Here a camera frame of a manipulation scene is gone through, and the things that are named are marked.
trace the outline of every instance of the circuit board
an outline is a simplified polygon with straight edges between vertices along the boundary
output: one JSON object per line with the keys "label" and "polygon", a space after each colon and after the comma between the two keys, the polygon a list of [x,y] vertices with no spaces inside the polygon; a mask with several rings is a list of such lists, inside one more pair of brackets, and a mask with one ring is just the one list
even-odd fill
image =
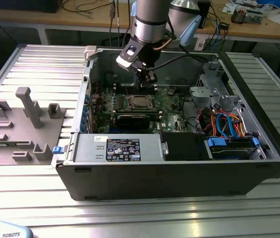
{"label": "circuit board", "polygon": [[[161,133],[187,132],[187,124],[183,119],[181,94],[169,94],[169,87],[158,88],[154,95],[116,94],[113,89],[106,88],[99,95],[94,112],[96,121],[95,133]],[[146,129],[121,130],[117,128],[117,115],[149,116]]]}

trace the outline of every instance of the power supply label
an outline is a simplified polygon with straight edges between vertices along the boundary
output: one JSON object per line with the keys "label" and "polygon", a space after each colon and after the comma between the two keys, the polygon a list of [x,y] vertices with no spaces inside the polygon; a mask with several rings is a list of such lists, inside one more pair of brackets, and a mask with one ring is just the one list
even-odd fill
{"label": "power supply label", "polygon": [[141,161],[139,139],[108,139],[106,160]]}

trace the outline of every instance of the slotted aluminum surface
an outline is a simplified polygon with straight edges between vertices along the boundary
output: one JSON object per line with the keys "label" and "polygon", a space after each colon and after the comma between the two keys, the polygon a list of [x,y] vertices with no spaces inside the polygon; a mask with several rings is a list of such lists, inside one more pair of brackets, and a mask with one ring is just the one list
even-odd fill
{"label": "slotted aluminum surface", "polygon": [[[227,55],[280,133],[280,79],[261,58],[240,53],[227,53]],[[231,81],[229,84],[237,95]]]}
{"label": "slotted aluminum surface", "polygon": [[[80,54],[71,58],[59,52]],[[13,106],[22,106],[14,89],[29,85],[40,104],[56,101],[67,108],[61,145],[68,141],[74,115],[81,73],[73,68],[83,69],[82,52],[83,47],[27,46],[13,63],[20,71],[9,69],[0,82],[0,99],[8,98]],[[280,179],[269,179],[246,196],[82,202],[70,198],[50,166],[0,166],[0,220],[29,226],[37,238],[279,238]]]}

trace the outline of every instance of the blue drive bracket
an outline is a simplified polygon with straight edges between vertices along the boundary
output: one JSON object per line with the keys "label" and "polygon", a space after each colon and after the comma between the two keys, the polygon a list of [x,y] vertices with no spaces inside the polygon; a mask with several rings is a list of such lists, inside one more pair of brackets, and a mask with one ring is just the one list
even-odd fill
{"label": "blue drive bracket", "polygon": [[227,143],[225,142],[224,138],[220,137],[210,137],[207,140],[208,146],[213,147],[213,146],[227,146]]}
{"label": "blue drive bracket", "polygon": [[258,138],[255,138],[255,137],[253,138],[253,143],[254,143],[255,147],[259,147],[259,145],[260,145]]}
{"label": "blue drive bracket", "polygon": [[68,145],[65,145],[64,147],[61,146],[54,146],[53,148],[53,155],[61,155],[64,154],[67,150]]}

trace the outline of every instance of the barcode sticker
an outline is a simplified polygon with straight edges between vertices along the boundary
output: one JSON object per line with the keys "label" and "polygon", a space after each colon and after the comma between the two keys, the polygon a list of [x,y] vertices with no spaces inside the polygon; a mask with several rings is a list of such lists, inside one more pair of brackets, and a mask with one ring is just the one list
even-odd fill
{"label": "barcode sticker", "polygon": [[106,142],[108,139],[107,136],[100,136],[100,135],[96,135],[95,136],[95,142]]}

